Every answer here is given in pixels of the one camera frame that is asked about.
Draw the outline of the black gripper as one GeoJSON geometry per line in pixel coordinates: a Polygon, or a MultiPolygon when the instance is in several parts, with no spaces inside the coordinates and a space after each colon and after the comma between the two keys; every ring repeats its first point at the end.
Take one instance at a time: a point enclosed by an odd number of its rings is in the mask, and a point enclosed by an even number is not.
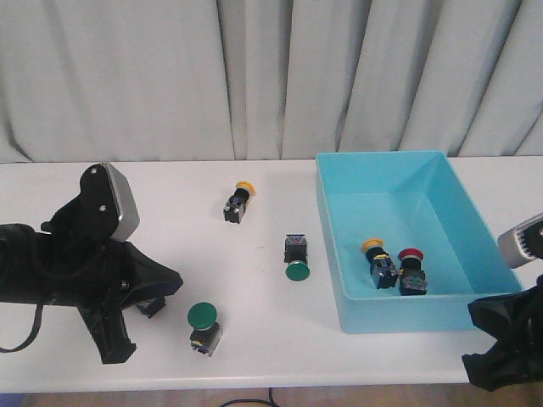
{"type": "Polygon", "coordinates": [[[532,288],[474,300],[472,323],[495,339],[484,354],[464,354],[471,384],[493,392],[542,380],[542,277],[532,288]]]}
{"type": "Polygon", "coordinates": [[[53,251],[45,274],[72,284],[81,295],[76,307],[106,365],[126,362],[136,349],[122,310],[171,296],[183,284],[178,272],[150,259],[132,243],[111,238],[116,215],[106,170],[93,164],[81,176],[79,194],[41,225],[53,251]]]}

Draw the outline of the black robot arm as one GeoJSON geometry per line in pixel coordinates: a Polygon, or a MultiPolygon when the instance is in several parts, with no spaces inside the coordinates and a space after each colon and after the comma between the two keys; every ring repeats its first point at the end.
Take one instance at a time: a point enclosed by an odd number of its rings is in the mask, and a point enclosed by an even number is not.
{"type": "Polygon", "coordinates": [[[123,310],[133,305],[153,316],[183,281],[178,272],[139,251],[129,237],[139,215],[128,180],[112,164],[87,168],[80,192],[35,231],[1,227],[1,300],[36,307],[29,336],[37,337],[45,306],[78,309],[104,364],[126,362],[137,346],[123,310]]]}

